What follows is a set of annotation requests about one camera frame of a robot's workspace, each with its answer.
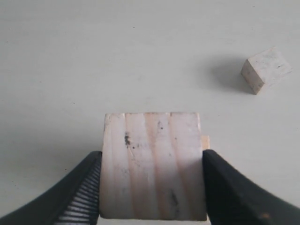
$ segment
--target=wooden cube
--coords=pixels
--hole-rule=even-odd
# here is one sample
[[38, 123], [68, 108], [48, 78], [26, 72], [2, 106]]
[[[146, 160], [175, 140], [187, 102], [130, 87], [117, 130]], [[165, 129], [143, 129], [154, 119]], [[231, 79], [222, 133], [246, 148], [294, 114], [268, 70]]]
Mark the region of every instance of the wooden cube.
[[206, 220], [202, 141], [197, 113], [107, 114], [101, 216]]
[[270, 87], [292, 71], [281, 52], [272, 47], [246, 60], [241, 74], [257, 94], [262, 88]]

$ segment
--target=small wooden cube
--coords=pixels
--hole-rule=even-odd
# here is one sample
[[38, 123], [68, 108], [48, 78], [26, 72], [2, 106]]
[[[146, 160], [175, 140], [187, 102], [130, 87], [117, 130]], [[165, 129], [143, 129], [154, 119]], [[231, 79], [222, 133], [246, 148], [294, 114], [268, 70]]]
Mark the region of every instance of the small wooden cube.
[[246, 60], [241, 74], [257, 94], [262, 88], [270, 87], [292, 71], [281, 52], [272, 47]]
[[197, 113], [107, 114], [101, 216], [206, 220], [203, 145]]

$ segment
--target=white table surface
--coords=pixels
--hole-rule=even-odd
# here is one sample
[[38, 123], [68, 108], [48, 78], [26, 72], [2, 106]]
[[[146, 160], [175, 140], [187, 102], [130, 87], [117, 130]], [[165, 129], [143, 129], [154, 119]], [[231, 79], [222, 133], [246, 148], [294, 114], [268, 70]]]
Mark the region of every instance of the white table surface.
[[[300, 207], [299, 6], [2, 0], [0, 216], [101, 150], [105, 113], [122, 112], [199, 112], [211, 148]], [[293, 72], [253, 95], [240, 70], [273, 45]]]

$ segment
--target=light wooden block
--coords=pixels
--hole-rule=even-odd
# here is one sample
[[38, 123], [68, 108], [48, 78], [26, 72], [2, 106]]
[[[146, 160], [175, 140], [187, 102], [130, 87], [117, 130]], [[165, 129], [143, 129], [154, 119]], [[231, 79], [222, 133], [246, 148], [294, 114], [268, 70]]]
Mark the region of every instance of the light wooden block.
[[206, 220], [197, 113], [107, 114], [100, 212], [104, 218]]
[[246, 60], [241, 74], [252, 90], [257, 94], [262, 88], [270, 87], [279, 82], [292, 71], [290, 64], [281, 52], [272, 47]]

